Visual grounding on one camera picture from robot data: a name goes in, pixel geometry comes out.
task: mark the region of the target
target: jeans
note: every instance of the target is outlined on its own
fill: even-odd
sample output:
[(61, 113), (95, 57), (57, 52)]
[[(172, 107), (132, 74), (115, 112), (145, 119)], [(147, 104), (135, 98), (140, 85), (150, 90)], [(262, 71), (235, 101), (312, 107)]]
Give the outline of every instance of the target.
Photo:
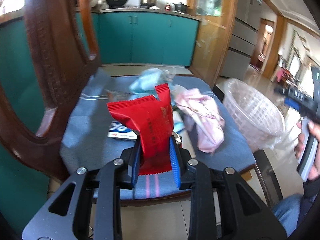
[(297, 228), (301, 198), (301, 194), (289, 196), (272, 208), (272, 212), (284, 227), (287, 236)]

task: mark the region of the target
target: silver bolt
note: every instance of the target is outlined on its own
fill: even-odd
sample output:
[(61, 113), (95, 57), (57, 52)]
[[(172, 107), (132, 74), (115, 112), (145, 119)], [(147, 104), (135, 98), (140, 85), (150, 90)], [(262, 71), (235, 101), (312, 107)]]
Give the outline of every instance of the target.
[(232, 174), (235, 173), (235, 169), (231, 168), (231, 167), (228, 167), (228, 168), (226, 168), (226, 173), (232, 175)]
[(122, 165), (123, 164), (123, 159), (115, 159), (114, 161), (113, 161), (113, 164), (115, 165), (115, 166), (120, 166), (120, 165)]
[(190, 159), (188, 160), (188, 163), (190, 166), (196, 166), (198, 164), (198, 161), (196, 159)]
[(80, 167), (80, 168), (77, 169), (77, 173), (79, 175), (85, 174), (86, 172), (87, 172), (87, 169), (85, 167)]

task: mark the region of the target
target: red snack packet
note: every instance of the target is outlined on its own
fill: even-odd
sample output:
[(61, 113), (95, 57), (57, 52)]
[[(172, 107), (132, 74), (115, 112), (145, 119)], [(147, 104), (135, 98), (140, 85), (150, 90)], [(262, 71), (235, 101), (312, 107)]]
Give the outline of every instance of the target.
[(155, 87), (159, 100), (146, 96), (130, 101), (107, 103), (112, 117), (140, 133), (143, 164), (139, 175), (171, 170), (169, 137), (173, 131), (173, 114), (168, 84)]

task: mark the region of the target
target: pink stripe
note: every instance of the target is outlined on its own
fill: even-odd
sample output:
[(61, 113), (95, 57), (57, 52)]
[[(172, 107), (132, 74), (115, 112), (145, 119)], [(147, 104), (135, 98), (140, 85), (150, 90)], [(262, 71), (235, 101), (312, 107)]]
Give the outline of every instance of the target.
[(150, 181), (149, 181), (149, 175), (146, 175), (146, 198), (150, 198)]
[(156, 187), (156, 197), (159, 197), (160, 189), (159, 189), (159, 178), (158, 178), (158, 174), (155, 174), (155, 187)]

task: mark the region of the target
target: countertop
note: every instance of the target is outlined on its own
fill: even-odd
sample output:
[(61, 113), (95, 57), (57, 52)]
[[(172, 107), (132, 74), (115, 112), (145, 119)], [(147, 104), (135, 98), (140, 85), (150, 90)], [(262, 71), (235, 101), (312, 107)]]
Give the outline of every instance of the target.
[[(200, 18), (197, 18), (195, 16), (185, 14), (185, 13), (179, 13), (179, 12), (173, 12), (173, 11), (165, 11), (165, 10), (155, 10), (155, 9), (149, 9), (149, 8), (117, 8), (117, 9), (104, 9), (104, 10), (91, 10), (92, 13), (111, 13), (111, 12), (151, 12), (151, 13), (162, 13), (162, 14), (169, 14), (169, 15), (175, 15), (179, 17), (185, 17), (196, 21), (201, 21)], [(20, 10), (9, 12), (3, 15), (0, 15), (0, 24), (3, 24), (5, 22), (14, 20), (16, 18), (21, 18), (24, 15), (24, 8), (21, 8)]]
[(175, 15), (179, 17), (185, 17), (196, 21), (201, 21), (200, 18), (195, 16), (180, 13), (175, 11), (165, 11), (165, 10), (156, 10), (156, 9), (149, 9), (149, 8), (116, 8), (116, 9), (104, 9), (104, 10), (92, 10), (93, 13), (111, 13), (111, 12), (151, 12), (151, 13), (162, 13), (162, 14), (169, 14)]

